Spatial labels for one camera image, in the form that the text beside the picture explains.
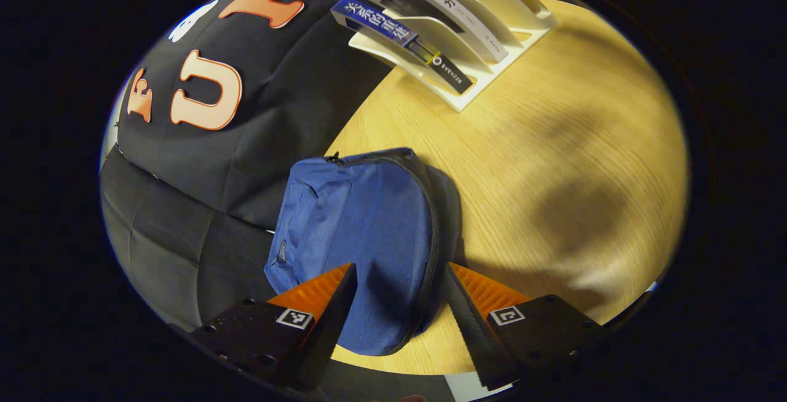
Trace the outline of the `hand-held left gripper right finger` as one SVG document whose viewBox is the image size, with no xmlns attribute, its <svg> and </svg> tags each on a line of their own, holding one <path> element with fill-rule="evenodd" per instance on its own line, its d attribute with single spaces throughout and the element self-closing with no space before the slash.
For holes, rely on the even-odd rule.
<svg viewBox="0 0 787 402">
<path fill-rule="evenodd" d="M 488 390 L 540 379 L 598 344 L 605 329 L 554 294 L 529 298 L 464 266 L 445 268 L 448 301 Z"/>
</svg>

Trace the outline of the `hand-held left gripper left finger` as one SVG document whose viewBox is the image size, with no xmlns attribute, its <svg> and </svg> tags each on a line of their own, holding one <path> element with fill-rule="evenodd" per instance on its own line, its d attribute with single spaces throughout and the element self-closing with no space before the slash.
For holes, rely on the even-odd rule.
<svg viewBox="0 0 787 402">
<path fill-rule="evenodd" d="M 245 299 L 191 332 L 191 344 L 254 382 L 315 390 L 356 296 L 354 264 L 343 264 L 261 301 Z"/>
</svg>

